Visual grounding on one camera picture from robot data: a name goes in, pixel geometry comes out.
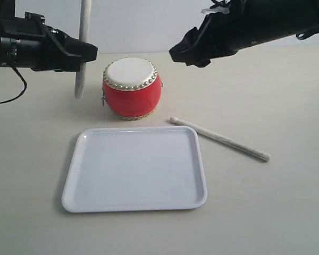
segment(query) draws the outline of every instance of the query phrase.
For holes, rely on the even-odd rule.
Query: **red drum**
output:
[[[152,113],[161,92],[157,69],[146,59],[123,58],[104,70],[103,103],[122,118],[137,120]]]

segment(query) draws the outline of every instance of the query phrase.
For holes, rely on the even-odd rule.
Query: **drumstick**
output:
[[[81,0],[79,40],[87,42],[90,26],[91,0]],[[82,98],[84,92],[86,63],[81,64],[80,71],[75,74],[74,95]]]
[[[247,154],[250,154],[250,155],[252,155],[252,156],[254,156],[256,158],[259,158],[259,159],[261,159],[261,160],[263,160],[265,162],[268,162],[271,159],[271,156],[269,154],[267,154],[267,153],[264,153],[264,152],[257,151],[257,150],[254,150],[252,148],[249,148],[249,147],[247,147],[245,145],[242,145],[242,144],[240,144],[240,143],[238,143],[236,141],[233,141],[230,138],[224,137],[223,135],[217,134],[217,133],[212,132],[210,130],[207,130],[207,129],[203,128],[203,127],[194,125],[194,124],[189,123],[187,121],[180,120],[180,119],[178,119],[176,117],[171,117],[170,121],[171,121],[171,123],[174,123],[176,125],[183,125],[183,126],[188,126],[190,128],[193,128],[199,134],[202,134],[202,135],[204,135],[206,137],[209,137],[209,138],[211,138],[213,140],[216,140],[216,141],[218,141],[220,143],[228,145],[228,146],[230,146],[232,148],[241,150],[241,151],[243,151],[243,152],[245,152]]]

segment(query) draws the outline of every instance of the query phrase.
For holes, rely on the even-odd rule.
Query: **white drum head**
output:
[[[127,57],[113,62],[106,69],[106,77],[112,83],[138,86],[151,79],[154,67],[146,59]]]

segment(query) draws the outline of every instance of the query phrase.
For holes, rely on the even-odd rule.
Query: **white tray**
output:
[[[62,196],[72,213],[192,209],[207,199],[187,126],[91,129],[78,137]]]

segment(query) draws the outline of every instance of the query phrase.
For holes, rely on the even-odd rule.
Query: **white wall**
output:
[[[16,0],[16,15],[43,14],[46,24],[78,37],[81,0]],[[192,27],[210,0],[93,0],[90,42],[101,53],[167,51]],[[319,44],[319,35],[300,42],[284,38],[269,45]]]

